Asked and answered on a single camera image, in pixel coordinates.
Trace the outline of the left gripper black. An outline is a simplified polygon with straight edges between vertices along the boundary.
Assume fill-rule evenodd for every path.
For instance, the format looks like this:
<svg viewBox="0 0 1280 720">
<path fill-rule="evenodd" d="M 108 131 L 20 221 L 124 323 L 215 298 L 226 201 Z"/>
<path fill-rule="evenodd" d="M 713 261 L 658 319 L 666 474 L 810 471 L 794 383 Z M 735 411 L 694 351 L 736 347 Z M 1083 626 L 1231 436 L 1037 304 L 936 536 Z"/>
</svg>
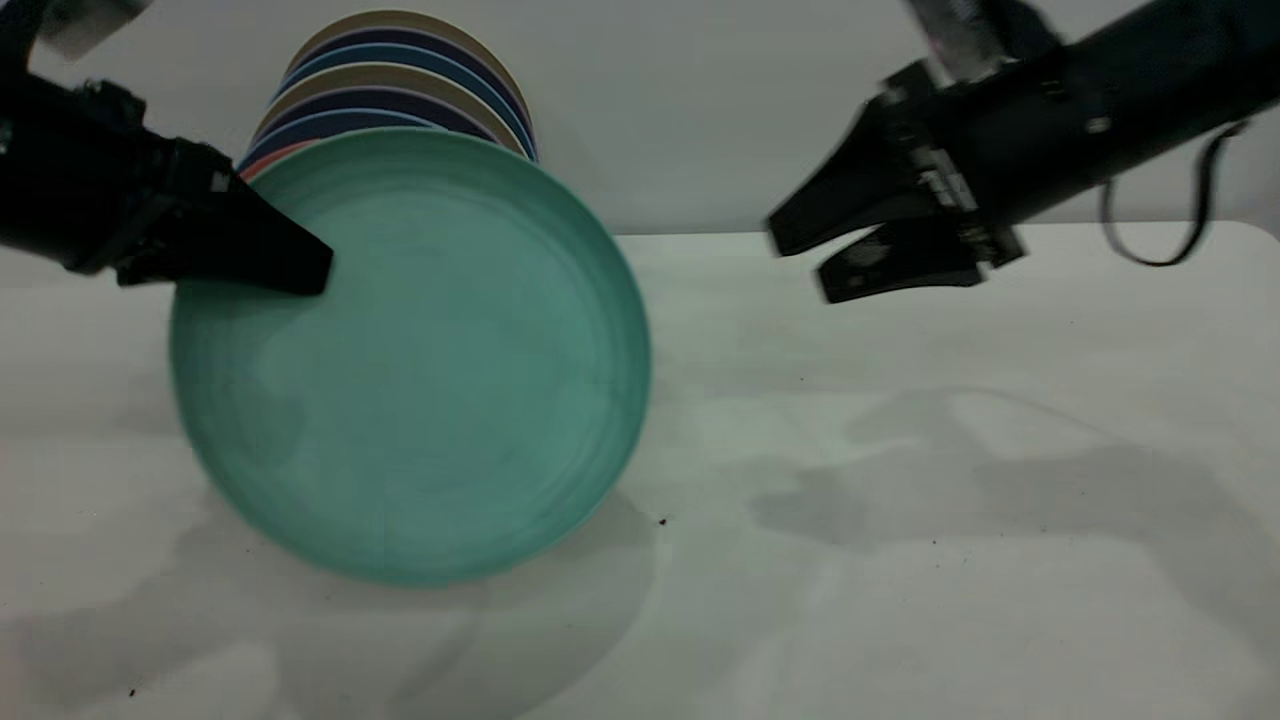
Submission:
<svg viewBox="0 0 1280 720">
<path fill-rule="evenodd" d="M 122 286 L 207 281 L 296 296 L 326 288 L 334 251 L 206 143 L 145 124 L 109 81 L 4 76 L 3 245 Z"/>
</svg>

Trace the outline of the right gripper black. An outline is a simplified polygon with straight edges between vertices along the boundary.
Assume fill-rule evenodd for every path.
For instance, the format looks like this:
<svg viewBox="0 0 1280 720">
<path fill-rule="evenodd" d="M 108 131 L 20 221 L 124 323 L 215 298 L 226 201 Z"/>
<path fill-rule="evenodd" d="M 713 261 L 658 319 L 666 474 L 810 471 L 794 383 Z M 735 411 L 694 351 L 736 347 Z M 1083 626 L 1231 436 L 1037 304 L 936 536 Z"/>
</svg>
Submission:
<svg viewBox="0 0 1280 720">
<path fill-rule="evenodd" d="M 765 228 L 782 258 L 870 232 L 815 269 L 828 304 L 973 287 L 986 281 L 980 263 L 1023 256 L 1014 225 L 1061 196 L 1101 117 L 1100 91 L 1068 50 L 945 88 L 915 61 L 883 82 Z"/>
</svg>

